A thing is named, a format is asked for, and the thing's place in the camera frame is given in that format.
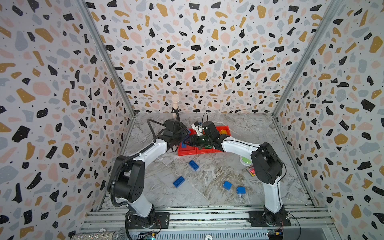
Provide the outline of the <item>blue lego brick slanted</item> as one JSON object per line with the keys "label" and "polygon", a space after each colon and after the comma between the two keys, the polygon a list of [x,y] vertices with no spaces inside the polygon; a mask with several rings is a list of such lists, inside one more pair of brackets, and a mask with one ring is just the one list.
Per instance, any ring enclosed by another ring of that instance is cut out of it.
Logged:
{"label": "blue lego brick slanted", "polygon": [[189,161],[189,166],[190,166],[194,171],[197,171],[197,170],[199,169],[199,165],[198,165],[195,161],[193,161],[193,160]]}

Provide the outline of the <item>blue small lego brick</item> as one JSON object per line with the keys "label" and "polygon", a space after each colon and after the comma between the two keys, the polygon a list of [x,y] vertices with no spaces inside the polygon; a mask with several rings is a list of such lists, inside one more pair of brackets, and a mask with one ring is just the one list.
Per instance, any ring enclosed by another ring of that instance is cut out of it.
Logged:
{"label": "blue small lego brick", "polygon": [[223,183],[223,188],[227,191],[229,191],[232,187],[232,183],[228,182],[228,181],[224,181]]}

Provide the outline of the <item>blue long lego brick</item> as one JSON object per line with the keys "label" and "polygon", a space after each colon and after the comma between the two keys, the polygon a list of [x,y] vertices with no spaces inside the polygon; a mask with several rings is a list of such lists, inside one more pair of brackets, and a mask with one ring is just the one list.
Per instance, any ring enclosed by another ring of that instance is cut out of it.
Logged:
{"label": "blue long lego brick", "polygon": [[184,182],[185,182],[185,178],[182,177],[182,176],[180,176],[180,177],[178,177],[178,178],[173,182],[173,185],[174,185],[175,188],[178,188],[178,187],[180,187],[181,184],[184,183]]}

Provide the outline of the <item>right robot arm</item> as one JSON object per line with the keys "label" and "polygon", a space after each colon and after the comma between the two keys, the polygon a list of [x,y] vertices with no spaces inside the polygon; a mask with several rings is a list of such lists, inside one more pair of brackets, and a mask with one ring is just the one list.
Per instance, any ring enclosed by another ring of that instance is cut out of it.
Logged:
{"label": "right robot arm", "polygon": [[280,191],[284,163],[271,144],[267,142],[252,144],[237,140],[224,133],[221,134],[211,121],[201,124],[196,122],[192,128],[196,134],[191,135],[185,141],[186,145],[200,149],[216,149],[251,160],[256,177],[263,183],[265,216],[277,217],[284,213]]}

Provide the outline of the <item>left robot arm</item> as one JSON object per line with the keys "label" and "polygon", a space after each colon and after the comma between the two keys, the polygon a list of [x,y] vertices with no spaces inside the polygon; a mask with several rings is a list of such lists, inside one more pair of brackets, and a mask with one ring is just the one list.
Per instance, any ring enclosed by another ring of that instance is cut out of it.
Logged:
{"label": "left robot arm", "polygon": [[154,209],[143,193],[146,167],[190,134],[179,120],[168,119],[164,123],[147,120],[147,123],[153,135],[152,142],[131,156],[117,157],[107,186],[114,207],[126,206],[141,218],[147,218]]}

